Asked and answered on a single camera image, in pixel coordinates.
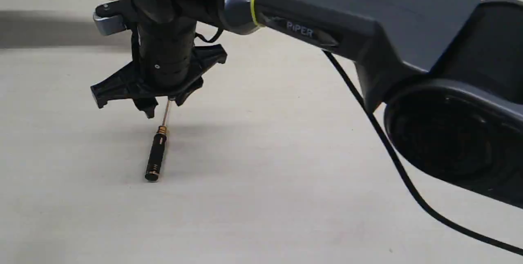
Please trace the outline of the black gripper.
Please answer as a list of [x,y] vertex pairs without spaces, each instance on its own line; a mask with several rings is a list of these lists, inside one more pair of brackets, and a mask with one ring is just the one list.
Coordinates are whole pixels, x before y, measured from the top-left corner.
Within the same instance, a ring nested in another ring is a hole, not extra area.
[[158,97],[166,96],[182,106],[203,87],[203,74],[224,64],[228,56],[221,45],[195,46],[196,25],[192,19],[134,23],[132,61],[90,88],[97,106],[131,99],[148,119],[155,117]]

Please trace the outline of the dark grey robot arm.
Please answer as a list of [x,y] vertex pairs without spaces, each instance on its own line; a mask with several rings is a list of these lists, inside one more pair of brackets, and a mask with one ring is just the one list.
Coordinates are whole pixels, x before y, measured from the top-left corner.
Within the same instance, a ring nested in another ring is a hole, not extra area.
[[91,87],[97,106],[182,105],[227,53],[196,47],[197,22],[262,27],[355,63],[364,109],[385,103],[396,150],[422,172],[522,207],[522,2],[517,0],[119,0],[93,15],[132,31],[132,61]]

